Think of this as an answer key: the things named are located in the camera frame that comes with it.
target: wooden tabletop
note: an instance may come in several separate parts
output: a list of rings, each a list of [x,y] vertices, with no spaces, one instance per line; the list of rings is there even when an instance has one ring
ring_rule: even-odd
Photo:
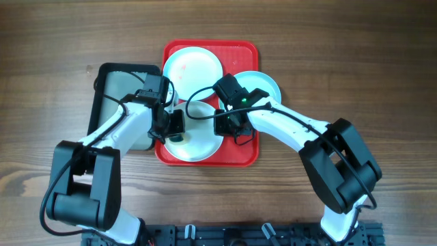
[[[255,44],[284,105],[348,119],[363,136],[383,178],[373,192],[378,209],[360,219],[383,223],[387,245],[437,243],[432,2],[56,2],[0,5],[0,245],[79,244],[38,221],[53,149],[86,135],[101,64],[160,66],[178,38]],[[318,222],[323,214],[299,156],[266,134],[244,169],[168,167],[153,152],[129,152],[122,194],[122,206],[146,223]]]

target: table surface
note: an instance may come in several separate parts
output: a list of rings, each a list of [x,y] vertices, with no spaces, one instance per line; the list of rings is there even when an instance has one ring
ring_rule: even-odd
[[[283,104],[351,121],[378,161],[387,245],[437,243],[437,6],[421,1],[18,0],[0,5],[0,245],[78,245],[38,221],[54,147],[87,132],[101,64],[160,66],[177,38],[250,40]],[[122,160],[122,206],[147,223],[317,222],[299,156],[263,134],[244,169]],[[71,230],[50,223],[59,230]]]

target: red tray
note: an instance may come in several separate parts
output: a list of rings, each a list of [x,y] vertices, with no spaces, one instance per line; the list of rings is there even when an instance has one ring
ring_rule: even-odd
[[[174,40],[164,48],[163,67],[170,55],[189,46],[198,46],[213,52],[221,62],[223,74],[238,74],[247,70],[258,71],[258,50],[255,45],[239,40]],[[219,108],[219,98],[216,94],[203,101],[216,109]],[[238,138],[238,142],[243,142],[250,138],[241,136]],[[247,167],[255,162],[258,154],[258,132],[256,132],[253,141],[243,146],[237,146],[234,143],[233,137],[225,137],[217,152],[209,158],[198,162],[186,162],[175,158],[158,141],[155,146],[156,157],[168,165]]]

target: black mounting base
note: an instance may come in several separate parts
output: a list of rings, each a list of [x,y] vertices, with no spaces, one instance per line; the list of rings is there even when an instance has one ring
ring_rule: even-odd
[[[147,246],[384,246],[384,231],[380,223],[359,222],[354,236],[347,242],[334,243],[318,223],[293,223],[273,226],[276,235],[268,240],[261,225],[199,226],[194,240],[185,239],[185,227],[174,225],[147,225],[154,244]],[[96,235],[83,234],[81,246],[115,246]]]

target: plate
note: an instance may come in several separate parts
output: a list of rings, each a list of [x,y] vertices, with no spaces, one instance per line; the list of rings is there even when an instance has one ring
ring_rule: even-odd
[[[281,103],[281,90],[276,82],[267,74],[258,71],[245,71],[235,74],[241,87],[245,87],[248,92],[252,92],[254,89],[259,88],[268,92],[278,103]],[[220,109],[225,109],[223,102],[220,100]]]
[[[165,62],[163,75],[173,82],[179,99],[188,100],[196,91],[213,86],[223,77],[223,68],[211,51],[187,47],[170,56]],[[202,100],[212,93],[213,90],[200,92],[193,100]]]
[[[164,147],[175,158],[182,161],[202,161],[212,156],[223,142],[223,136],[214,134],[214,119],[192,120],[185,113],[186,102],[176,105],[182,109],[185,118],[185,133],[180,142],[166,139]],[[188,106],[190,115],[195,117],[214,115],[215,108],[208,103],[191,101]]]

